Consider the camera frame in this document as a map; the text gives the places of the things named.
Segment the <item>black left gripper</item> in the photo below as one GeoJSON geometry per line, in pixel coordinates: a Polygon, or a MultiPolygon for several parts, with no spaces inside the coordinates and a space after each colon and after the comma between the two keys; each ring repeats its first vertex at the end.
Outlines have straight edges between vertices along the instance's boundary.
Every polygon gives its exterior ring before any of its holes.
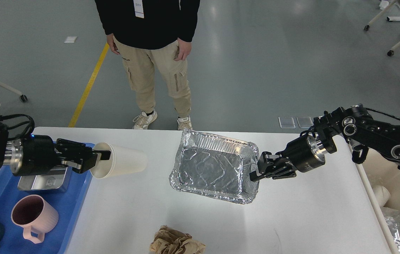
{"type": "Polygon", "coordinates": [[[47,135],[29,135],[10,142],[10,169],[14,176],[44,175],[57,166],[69,166],[77,174],[111,158],[110,150],[94,150],[84,143],[47,135]]]}

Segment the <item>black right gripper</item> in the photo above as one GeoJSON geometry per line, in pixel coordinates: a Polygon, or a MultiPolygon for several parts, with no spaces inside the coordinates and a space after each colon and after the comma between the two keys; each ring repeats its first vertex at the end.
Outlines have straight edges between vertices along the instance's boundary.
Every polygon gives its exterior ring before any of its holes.
{"type": "Polygon", "coordinates": [[[312,136],[301,136],[287,144],[281,155],[264,151],[257,162],[257,169],[250,173],[250,180],[273,180],[296,177],[296,170],[306,173],[325,164],[325,154],[312,136]]]}

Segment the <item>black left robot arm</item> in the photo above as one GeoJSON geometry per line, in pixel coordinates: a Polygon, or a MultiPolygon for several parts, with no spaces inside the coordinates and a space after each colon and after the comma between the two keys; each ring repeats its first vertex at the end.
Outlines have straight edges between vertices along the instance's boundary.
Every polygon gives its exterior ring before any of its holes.
{"type": "Polygon", "coordinates": [[[67,166],[82,174],[112,157],[109,150],[94,150],[66,139],[53,142],[47,135],[34,135],[35,122],[29,115],[14,126],[4,124],[5,120],[18,117],[20,114],[0,115],[0,167],[8,165],[14,176],[47,175],[53,168],[67,166]]]}

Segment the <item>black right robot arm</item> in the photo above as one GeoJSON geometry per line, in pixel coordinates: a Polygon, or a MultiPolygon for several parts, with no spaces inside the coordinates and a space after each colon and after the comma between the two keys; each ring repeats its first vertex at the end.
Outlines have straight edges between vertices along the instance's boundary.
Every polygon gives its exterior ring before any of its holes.
{"type": "Polygon", "coordinates": [[[305,173],[324,165],[325,155],[337,151],[333,140],[336,135],[341,135],[351,145],[354,163],[362,164],[369,149],[373,149],[400,170],[400,125],[374,120],[369,111],[370,108],[362,104],[324,111],[283,151],[276,154],[263,152],[258,159],[258,168],[249,174],[250,180],[296,177],[297,171],[305,173]]]}

